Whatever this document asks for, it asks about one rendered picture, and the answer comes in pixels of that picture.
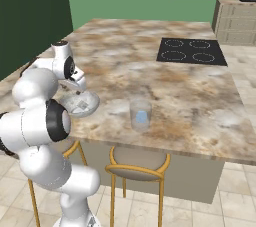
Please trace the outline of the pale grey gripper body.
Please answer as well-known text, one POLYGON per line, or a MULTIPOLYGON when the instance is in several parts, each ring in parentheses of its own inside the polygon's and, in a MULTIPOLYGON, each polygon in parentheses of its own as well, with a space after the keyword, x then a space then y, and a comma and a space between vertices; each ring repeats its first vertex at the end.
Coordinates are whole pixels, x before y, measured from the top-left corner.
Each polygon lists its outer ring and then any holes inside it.
POLYGON ((78 81, 60 80, 59 83, 67 88, 83 93, 86 90, 86 81, 84 78, 78 81))

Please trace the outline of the white ice bowl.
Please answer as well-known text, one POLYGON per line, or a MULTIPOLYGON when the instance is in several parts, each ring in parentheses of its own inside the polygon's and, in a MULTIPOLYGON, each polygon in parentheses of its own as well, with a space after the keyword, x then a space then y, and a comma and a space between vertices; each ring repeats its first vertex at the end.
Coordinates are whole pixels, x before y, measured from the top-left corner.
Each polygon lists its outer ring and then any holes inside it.
POLYGON ((83 118, 93 114, 100 104, 99 96, 90 91, 85 91, 83 93, 77 94, 67 94, 60 99, 60 104, 63 105, 68 113, 75 118, 83 118), (77 107, 80 101, 84 101, 88 104, 86 110, 81 110, 77 107))

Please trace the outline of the clear glass cup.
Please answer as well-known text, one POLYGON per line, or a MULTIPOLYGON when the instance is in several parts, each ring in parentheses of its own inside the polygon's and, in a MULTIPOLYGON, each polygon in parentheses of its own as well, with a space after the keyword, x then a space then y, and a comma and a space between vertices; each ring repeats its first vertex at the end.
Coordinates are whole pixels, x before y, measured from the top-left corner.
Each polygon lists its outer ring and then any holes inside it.
POLYGON ((134 99, 130 102, 130 119, 131 127, 138 132, 145 132, 150 127, 152 106, 151 103, 145 99, 134 99), (148 120, 145 123, 136 122, 136 114, 138 111, 146 111, 148 120))

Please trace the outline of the black hob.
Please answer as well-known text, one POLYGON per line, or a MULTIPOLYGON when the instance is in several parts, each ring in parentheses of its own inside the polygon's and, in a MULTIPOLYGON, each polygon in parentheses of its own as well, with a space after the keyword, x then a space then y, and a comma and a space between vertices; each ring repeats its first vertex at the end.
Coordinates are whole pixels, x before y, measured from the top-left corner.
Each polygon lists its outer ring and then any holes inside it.
POLYGON ((156 60, 159 62, 227 66, 217 40, 163 38, 156 60))

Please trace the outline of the beige kitchen island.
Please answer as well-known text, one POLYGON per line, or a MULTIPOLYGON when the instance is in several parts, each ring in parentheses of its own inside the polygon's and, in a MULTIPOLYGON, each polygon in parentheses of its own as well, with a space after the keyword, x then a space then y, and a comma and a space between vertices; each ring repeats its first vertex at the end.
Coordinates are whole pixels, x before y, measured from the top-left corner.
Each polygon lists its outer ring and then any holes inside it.
POLYGON ((101 184, 110 186, 111 177, 105 171, 110 163, 109 151, 112 146, 128 150, 124 156, 132 163, 134 154, 147 156, 147 163, 155 162, 155 155, 166 153, 171 155, 171 163, 165 172, 164 195, 184 200, 211 204, 224 167, 223 161, 208 158, 200 151, 192 151, 192 143, 184 144, 183 140, 174 138, 154 139, 139 135, 129 141, 117 139, 116 141, 98 141, 81 139, 80 143, 88 164, 97 169, 101 176, 101 184))

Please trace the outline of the beige cupboard run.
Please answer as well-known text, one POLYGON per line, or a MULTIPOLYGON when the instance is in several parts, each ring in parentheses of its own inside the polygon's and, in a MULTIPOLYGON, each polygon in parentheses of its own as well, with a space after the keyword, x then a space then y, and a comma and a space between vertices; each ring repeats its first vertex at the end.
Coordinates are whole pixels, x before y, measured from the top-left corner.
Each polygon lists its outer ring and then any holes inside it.
POLYGON ((256 3, 216 0, 212 29, 220 44, 256 46, 256 3))

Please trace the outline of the gold frame stool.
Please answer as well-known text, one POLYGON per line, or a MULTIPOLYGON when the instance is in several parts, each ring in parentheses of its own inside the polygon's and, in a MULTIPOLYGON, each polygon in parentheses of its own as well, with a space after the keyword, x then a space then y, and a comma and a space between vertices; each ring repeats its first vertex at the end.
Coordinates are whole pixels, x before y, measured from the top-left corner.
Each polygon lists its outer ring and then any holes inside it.
POLYGON ((158 227, 162 227, 165 172, 170 165, 169 154, 139 151, 131 148, 112 147, 110 164, 105 171, 111 175, 110 227, 114 227, 116 178, 122 179, 123 197, 126 197, 126 181, 159 183, 158 227))
MULTIPOLYGON (((79 141, 74 141, 74 142, 66 145, 66 148, 61 150, 61 153, 63 154, 63 156, 65 158, 69 158, 69 156, 72 155, 76 150, 79 151, 82 162, 84 165, 86 165, 87 161, 86 161, 82 146, 79 141)), ((33 207, 34 217, 35 217, 35 221, 36 221, 36 227, 41 227, 39 213, 38 213, 38 209, 37 209, 34 186, 33 186, 33 182, 31 180, 28 180, 28 186, 29 186, 30 195, 31 195, 32 207, 33 207)))

